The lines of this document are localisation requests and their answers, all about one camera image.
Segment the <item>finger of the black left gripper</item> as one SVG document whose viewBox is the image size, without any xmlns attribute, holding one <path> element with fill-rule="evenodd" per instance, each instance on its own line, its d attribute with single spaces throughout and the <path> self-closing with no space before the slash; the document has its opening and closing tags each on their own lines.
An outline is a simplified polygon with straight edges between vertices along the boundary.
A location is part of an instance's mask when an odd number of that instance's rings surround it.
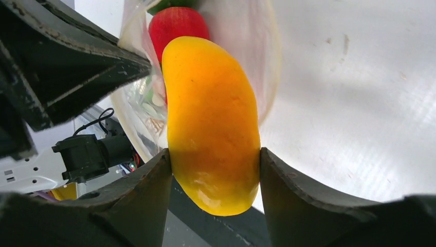
<svg viewBox="0 0 436 247">
<path fill-rule="evenodd" d="M 1 1 L 1 94 L 35 131 L 150 73 L 148 59 L 62 1 Z"/>
</svg>

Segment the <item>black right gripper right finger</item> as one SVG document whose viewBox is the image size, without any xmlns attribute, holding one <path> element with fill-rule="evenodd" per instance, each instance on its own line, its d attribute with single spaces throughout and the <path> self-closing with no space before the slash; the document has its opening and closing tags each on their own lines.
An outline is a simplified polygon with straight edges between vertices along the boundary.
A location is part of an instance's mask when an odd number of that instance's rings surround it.
<svg viewBox="0 0 436 247">
<path fill-rule="evenodd" d="M 378 203 L 328 187 L 260 151 L 273 246 L 435 246 L 435 196 Z"/>
</svg>

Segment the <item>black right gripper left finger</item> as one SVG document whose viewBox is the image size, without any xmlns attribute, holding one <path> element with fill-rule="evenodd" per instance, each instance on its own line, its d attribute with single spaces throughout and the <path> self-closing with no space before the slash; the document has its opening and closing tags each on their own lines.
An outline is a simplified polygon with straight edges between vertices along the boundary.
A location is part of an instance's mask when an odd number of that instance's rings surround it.
<svg viewBox="0 0 436 247">
<path fill-rule="evenodd" d="M 163 149 L 136 171 L 76 200 L 1 194 L 1 246 L 161 246 L 172 171 Z"/>
</svg>

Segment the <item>red fake food ball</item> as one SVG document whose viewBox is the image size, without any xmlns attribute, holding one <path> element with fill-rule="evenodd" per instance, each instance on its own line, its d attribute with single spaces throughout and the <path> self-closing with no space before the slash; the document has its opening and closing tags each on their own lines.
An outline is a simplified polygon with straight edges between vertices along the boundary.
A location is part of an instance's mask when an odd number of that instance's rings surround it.
<svg viewBox="0 0 436 247">
<path fill-rule="evenodd" d="M 188 7 L 169 7 L 155 14 L 149 24 L 149 35 L 159 62 L 164 48 L 175 38 L 191 36 L 210 39 L 204 18 Z"/>
</svg>

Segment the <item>orange fake food ball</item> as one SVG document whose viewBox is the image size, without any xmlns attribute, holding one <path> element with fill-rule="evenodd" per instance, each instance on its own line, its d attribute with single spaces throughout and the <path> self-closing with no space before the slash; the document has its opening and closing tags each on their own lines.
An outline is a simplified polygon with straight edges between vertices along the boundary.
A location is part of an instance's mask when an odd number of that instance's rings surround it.
<svg viewBox="0 0 436 247">
<path fill-rule="evenodd" d="M 239 62 L 217 44 L 179 37 L 162 54 L 167 140 L 174 177 L 215 216 L 247 211 L 260 179 L 253 89 Z"/>
</svg>

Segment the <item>clear zip top bag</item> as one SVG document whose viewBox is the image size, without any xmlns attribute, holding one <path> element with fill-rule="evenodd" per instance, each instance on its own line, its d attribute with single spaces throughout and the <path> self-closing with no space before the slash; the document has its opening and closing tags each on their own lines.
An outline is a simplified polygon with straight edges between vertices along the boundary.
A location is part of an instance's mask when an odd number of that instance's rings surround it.
<svg viewBox="0 0 436 247">
<path fill-rule="evenodd" d="M 281 50 L 270 1 L 202 1 L 196 13 L 209 38 L 181 35 L 158 56 L 147 11 L 157 1 L 127 1 L 118 45 L 146 60 L 149 74 L 111 96 L 139 157 L 147 162 L 161 135 L 176 153 L 205 150 L 223 138 L 230 149 L 249 143 L 258 153 L 259 128 L 274 104 Z"/>
</svg>

